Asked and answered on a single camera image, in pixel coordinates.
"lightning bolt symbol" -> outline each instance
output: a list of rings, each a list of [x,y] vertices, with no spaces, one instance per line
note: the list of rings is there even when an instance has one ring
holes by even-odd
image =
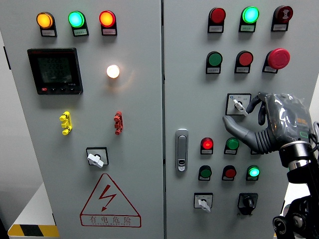
[[[105,187],[105,189],[104,189],[103,193],[101,194],[101,196],[99,197],[99,200],[100,200],[100,199],[110,198],[110,197],[111,197],[111,199],[109,200],[109,202],[107,203],[107,205],[105,205],[105,207],[102,207],[101,212],[107,209],[106,207],[109,205],[109,203],[110,203],[110,202],[114,199],[114,197],[116,196],[116,194],[112,194],[112,195],[109,195],[109,196],[105,196],[105,193],[110,189],[110,187],[111,187],[111,185],[108,184],[108,185]]]

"green indicator light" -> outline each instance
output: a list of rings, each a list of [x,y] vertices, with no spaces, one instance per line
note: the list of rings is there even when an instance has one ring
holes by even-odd
[[[226,146],[231,150],[236,150],[239,147],[239,141],[236,138],[230,138],[226,141]]]
[[[301,131],[299,134],[300,134],[300,136],[303,137],[303,138],[308,138],[308,134],[307,134],[306,132],[302,132],[302,131]]]
[[[251,166],[248,168],[248,174],[251,177],[257,177],[259,175],[260,171],[257,166]]]
[[[201,171],[200,175],[203,178],[209,178],[211,176],[211,171],[208,169],[204,169],[203,171]]]
[[[218,53],[213,53],[209,56],[208,62],[212,66],[218,66],[222,61],[221,55]]]
[[[84,15],[79,11],[73,11],[69,14],[69,23],[72,27],[81,27],[84,22]]]
[[[258,8],[256,8],[255,6],[249,6],[245,8],[242,17],[245,23],[252,24],[256,22],[259,17]]]

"red terminal connector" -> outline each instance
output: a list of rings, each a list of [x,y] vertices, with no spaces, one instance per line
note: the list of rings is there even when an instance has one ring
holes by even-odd
[[[114,116],[114,121],[115,121],[115,125],[114,128],[116,128],[115,130],[115,134],[119,135],[120,133],[122,133],[123,131],[123,119],[122,119],[122,112],[117,111],[115,116]]]

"yellow terminal connector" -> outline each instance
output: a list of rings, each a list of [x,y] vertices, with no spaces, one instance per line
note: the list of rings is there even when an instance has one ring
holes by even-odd
[[[69,111],[64,112],[60,116],[61,127],[64,128],[64,131],[62,131],[63,135],[68,135],[69,132],[72,130],[72,121],[71,121],[71,114]]]

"digital power meter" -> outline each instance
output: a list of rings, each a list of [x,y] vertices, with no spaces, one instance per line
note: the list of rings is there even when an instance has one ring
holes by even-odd
[[[76,48],[28,49],[27,52],[39,95],[83,93]]]

